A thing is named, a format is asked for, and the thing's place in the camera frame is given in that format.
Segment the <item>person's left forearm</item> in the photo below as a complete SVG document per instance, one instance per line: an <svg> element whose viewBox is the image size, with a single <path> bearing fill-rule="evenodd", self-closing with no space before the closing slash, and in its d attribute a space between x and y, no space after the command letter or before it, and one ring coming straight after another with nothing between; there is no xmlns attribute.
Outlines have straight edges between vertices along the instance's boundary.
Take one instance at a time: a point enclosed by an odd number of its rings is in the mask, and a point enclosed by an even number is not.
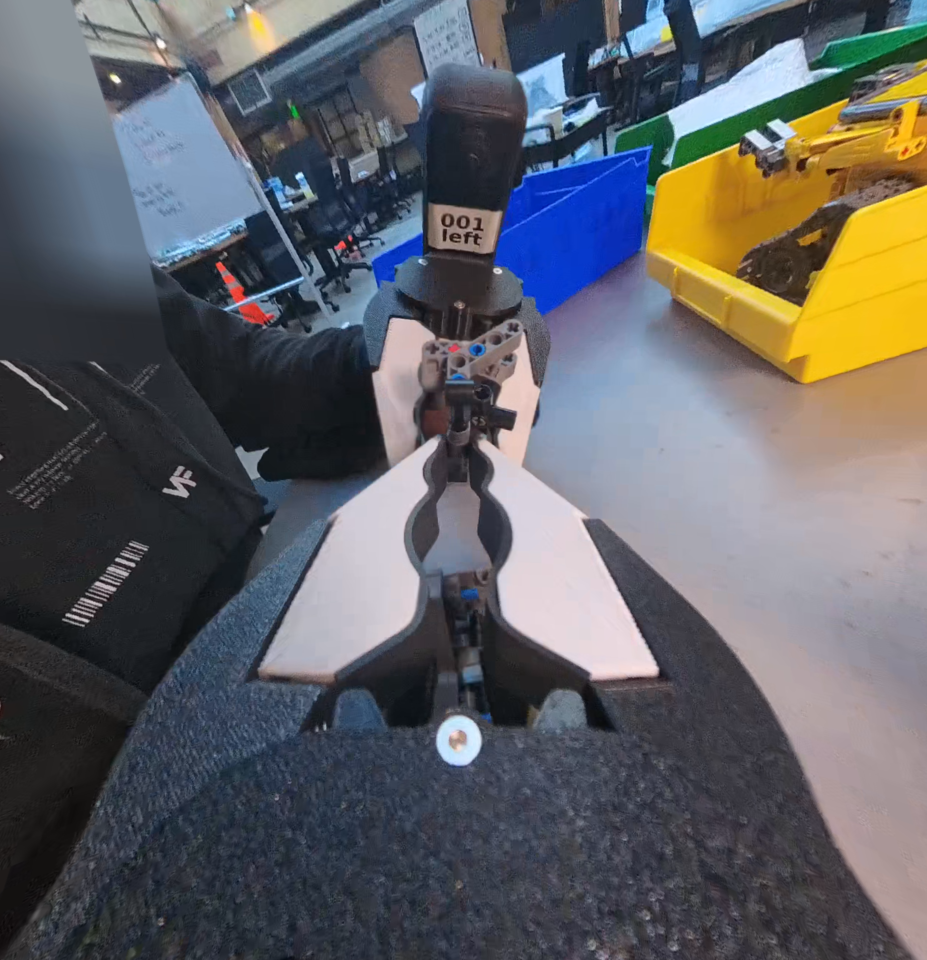
<svg viewBox="0 0 927 960"><path fill-rule="evenodd" d="M306 335L256 325L150 270L170 355L232 446L263 451L262 478L339 479L382 462L361 325Z"/></svg>

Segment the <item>yellow tracked toy robot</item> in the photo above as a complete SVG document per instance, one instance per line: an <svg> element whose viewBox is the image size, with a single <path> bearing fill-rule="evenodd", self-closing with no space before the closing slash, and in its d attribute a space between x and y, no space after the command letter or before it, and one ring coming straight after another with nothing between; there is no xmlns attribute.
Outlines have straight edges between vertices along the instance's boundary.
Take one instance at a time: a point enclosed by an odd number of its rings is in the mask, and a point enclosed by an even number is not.
<svg viewBox="0 0 927 960"><path fill-rule="evenodd" d="M802 306L854 213L927 186L927 59L857 79L825 133L800 135L774 119L748 131L738 155L752 157L765 179L827 177L827 202L753 247L736 272Z"/></svg>

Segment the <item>orange traffic cone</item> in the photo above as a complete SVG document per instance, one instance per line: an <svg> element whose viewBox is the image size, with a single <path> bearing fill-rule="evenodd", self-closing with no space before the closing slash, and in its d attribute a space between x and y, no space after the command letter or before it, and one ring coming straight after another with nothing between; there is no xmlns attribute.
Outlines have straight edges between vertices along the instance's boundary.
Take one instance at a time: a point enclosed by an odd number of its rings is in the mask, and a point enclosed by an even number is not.
<svg viewBox="0 0 927 960"><path fill-rule="evenodd" d="M245 288L238 281L236 275L230 271L226 264L217 259L215 262L217 272L223 282L224 288L232 301L231 306L235 307L235 312L241 318L256 326L267 327L277 318L276 314L268 313L257 301L251 301L245 292Z"/></svg>

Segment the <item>white bubble wrap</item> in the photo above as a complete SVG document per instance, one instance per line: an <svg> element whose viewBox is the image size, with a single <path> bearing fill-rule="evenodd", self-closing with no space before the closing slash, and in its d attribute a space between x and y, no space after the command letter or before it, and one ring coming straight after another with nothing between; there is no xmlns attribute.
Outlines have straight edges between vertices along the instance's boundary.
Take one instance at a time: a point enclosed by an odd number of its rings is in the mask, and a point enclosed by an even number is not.
<svg viewBox="0 0 927 960"><path fill-rule="evenodd" d="M838 71L837 68L811 69L805 43L800 38L777 44L729 80L670 109L667 116L673 128L673 140L679 141Z"/></svg>

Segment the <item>grey motor block assembly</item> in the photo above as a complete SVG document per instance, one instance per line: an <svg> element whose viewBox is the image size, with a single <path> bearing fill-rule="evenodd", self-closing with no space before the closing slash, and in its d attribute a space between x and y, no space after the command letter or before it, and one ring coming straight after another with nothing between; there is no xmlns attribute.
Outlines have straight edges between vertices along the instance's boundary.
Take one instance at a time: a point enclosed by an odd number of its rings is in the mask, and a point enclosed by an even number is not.
<svg viewBox="0 0 927 960"><path fill-rule="evenodd" d="M451 662L435 675L433 721L443 720L448 714L470 713L485 724L494 723L483 666L484 627L493 585L490 566L450 574L441 580Z"/></svg>

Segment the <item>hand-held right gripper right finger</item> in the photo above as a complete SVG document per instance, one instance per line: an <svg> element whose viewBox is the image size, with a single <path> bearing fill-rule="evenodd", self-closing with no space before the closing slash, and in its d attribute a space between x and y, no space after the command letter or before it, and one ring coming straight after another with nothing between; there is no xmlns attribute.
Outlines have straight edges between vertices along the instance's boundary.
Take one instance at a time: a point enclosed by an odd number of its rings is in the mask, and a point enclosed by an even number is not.
<svg viewBox="0 0 927 960"><path fill-rule="evenodd" d="M488 495L510 534L497 575L505 624L597 682L660 668L586 527L587 517L483 440Z"/></svg>

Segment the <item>green plastic bin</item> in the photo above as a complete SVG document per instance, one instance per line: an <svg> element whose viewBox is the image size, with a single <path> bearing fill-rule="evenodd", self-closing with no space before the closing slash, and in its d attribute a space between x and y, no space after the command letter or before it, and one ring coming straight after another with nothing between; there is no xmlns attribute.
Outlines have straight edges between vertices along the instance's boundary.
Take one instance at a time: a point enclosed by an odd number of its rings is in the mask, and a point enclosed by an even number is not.
<svg viewBox="0 0 927 960"><path fill-rule="evenodd" d="M806 60L813 70L837 68L836 74L706 126L678 141L674 140L668 110L619 131L614 152L649 147L648 185L654 186L664 173L738 145L746 133L761 129L771 121L790 123L847 100L858 78L887 66L926 59L927 21L834 40L816 58L806 57Z"/></svg>

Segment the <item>blue plastic bin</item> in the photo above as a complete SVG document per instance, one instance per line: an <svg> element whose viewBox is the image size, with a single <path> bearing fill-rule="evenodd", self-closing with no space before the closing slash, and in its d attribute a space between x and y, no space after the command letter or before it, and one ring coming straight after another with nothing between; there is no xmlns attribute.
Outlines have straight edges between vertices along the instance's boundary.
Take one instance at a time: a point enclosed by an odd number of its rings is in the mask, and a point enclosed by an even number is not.
<svg viewBox="0 0 927 960"><path fill-rule="evenodd" d="M546 314L632 257L651 148L526 175L510 194L495 265Z"/></svg>

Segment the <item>yellow plastic parts bin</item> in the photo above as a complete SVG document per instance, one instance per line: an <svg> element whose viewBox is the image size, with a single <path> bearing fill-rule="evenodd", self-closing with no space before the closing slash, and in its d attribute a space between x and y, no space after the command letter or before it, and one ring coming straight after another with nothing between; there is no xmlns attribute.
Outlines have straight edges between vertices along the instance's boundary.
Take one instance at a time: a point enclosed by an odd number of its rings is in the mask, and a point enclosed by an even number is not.
<svg viewBox="0 0 927 960"><path fill-rule="evenodd" d="M822 135L847 102L784 123L801 136ZM798 305L738 278L737 269L752 248L826 203L830 183L822 172L765 178L739 144L658 181L649 276L800 383L926 349L927 186L852 214Z"/></svg>

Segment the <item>wall air vent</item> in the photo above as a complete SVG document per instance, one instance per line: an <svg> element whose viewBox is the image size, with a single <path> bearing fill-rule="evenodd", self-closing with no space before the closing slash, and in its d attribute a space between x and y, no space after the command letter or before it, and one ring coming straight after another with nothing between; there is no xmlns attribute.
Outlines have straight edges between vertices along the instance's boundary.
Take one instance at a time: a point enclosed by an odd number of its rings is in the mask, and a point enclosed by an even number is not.
<svg viewBox="0 0 927 960"><path fill-rule="evenodd" d="M230 78L226 87L242 116L248 116L273 102L271 90L255 68L248 68Z"/></svg>

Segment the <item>grey desk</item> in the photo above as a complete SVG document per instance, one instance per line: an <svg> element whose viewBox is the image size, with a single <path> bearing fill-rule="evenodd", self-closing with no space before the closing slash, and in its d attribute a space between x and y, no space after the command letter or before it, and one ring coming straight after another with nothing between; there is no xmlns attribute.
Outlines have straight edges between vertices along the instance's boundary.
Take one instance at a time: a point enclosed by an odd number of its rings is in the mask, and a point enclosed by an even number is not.
<svg viewBox="0 0 927 960"><path fill-rule="evenodd" d="M528 466L685 602L628 568L639 616L687 606L743 662L835 844L900 948L927 958L927 351L802 387L673 303L643 257L548 318ZM491 739L476 813L436 784L385 800L354 751L291 798L317 824L294 958L899 958L823 916L839 888L784 751L714 774L649 732Z"/></svg>

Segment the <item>wooden office table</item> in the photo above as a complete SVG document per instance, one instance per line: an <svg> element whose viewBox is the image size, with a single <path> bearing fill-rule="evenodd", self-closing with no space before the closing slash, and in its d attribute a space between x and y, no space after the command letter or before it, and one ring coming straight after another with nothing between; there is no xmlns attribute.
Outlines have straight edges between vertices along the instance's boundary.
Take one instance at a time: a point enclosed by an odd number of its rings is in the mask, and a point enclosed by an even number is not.
<svg viewBox="0 0 927 960"><path fill-rule="evenodd" d="M607 87L629 72L632 60L643 62L666 58L676 47L663 2L647 2L645 21L622 30L590 54L587 81L590 90ZM806 32L812 5L806 1L712 1L692 2L691 7L707 62L716 63L725 46L743 49L754 57L777 43L798 38Z"/></svg>

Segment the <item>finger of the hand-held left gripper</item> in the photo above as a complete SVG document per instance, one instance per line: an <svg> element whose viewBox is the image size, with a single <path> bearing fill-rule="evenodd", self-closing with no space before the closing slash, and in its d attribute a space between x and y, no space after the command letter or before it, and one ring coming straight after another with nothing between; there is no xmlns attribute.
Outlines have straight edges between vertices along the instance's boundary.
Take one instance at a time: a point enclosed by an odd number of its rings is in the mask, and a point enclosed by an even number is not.
<svg viewBox="0 0 927 960"><path fill-rule="evenodd" d="M494 446L497 459L508 458L517 467L523 467L531 436L534 417L541 396L541 387L533 375L529 351L513 351L477 359L477 376L496 389L494 405L515 412L511 429L500 428L496 439L481 435L477 447L481 450Z"/></svg>
<svg viewBox="0 0 927 960"><path fill-rule="evenodd" d="M420 367L423 347L432 339L431 331L416 319L388 321L382 358L372 382L385 460L390 469L413 454L420 444Z"/></svg>

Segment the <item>person's black hoodie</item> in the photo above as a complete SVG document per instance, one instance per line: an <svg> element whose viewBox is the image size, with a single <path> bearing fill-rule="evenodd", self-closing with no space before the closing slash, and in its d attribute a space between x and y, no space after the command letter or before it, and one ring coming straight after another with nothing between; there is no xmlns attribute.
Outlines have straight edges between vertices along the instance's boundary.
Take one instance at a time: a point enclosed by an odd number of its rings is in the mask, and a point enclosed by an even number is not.
<svg viewBox="0 0 927 960"><path fill-rule="evenodd" d="M0 945L239 586L261 511L175 362L0 361Z"/></svg>

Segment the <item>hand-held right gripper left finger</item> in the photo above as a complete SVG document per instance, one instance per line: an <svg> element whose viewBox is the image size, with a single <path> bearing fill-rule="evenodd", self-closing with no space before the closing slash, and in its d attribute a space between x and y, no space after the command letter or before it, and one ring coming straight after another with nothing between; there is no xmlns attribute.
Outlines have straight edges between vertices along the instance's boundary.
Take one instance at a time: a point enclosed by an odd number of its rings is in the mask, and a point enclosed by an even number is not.
<svg viewBox="0 0 927 960"><path fill-rule="evenodd" d="M421 574L407 523L429 496L432 438L336 510L258 667L266 680L334 683L409 627Z"/></svg>

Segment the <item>white notice board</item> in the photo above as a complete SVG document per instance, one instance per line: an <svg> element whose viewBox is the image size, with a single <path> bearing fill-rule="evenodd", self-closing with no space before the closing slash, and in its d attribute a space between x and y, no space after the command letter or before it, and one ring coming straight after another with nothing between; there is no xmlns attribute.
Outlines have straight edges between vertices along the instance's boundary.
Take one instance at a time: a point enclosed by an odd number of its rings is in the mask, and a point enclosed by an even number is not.
<svg viewBox="0 0 927 960"><path fill-rule="evenodd" d="M482 66L469 1L441 1L412 20L426 77L441 66Z"/></svg>

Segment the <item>dark grey brick beam assembly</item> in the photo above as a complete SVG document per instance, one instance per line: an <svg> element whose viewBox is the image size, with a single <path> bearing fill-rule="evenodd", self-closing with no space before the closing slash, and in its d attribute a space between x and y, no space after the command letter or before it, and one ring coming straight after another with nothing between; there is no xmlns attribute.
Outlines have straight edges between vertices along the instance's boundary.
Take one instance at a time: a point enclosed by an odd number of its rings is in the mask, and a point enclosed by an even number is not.
<svg viewBox="0 0 927 960"><path fill-rule="evenodd" d="M470 449L482 435L496 440L498 431L489 431L485 415L494 405L497 390L477 375L477 359L489 355L511 354L521 346L524 328L520 321L506 320L494 328L469 341L460 342L468 354L467 371L461 376L448 379L444 389L438 391L444 395L449 407L450 417L446 433L441 437L445 441L447 455L447 478L455 484L462 484L470 477ZM422 398L417 407L417 424L420 425Z"/></svg>

